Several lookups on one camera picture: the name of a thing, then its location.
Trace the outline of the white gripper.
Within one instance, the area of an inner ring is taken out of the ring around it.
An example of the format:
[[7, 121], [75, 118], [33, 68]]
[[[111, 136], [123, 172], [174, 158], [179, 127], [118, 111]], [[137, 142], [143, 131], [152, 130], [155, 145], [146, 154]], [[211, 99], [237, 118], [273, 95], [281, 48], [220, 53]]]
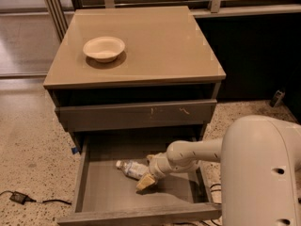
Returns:
[[157, 180], [167, 177], [175, 169], [175, 165], [167, 158], [166, 153], [148, 154], [147, 160], [150, 173], [145, 173], [137, 182], [135, 188], [137, 191], [155, 185]]

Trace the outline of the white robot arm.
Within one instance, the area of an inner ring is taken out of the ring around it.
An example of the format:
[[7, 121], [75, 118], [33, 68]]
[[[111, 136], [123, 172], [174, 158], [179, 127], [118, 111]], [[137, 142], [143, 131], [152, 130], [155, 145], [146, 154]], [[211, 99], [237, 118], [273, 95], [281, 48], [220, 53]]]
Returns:
[[142, 191], [170, 173], [218, 162], [224, 226], [300, 226], [295, 173], [301, 165], [301, 125], [266, 116], [236, 120], [222, 138], [178, 140], [148, 156]]

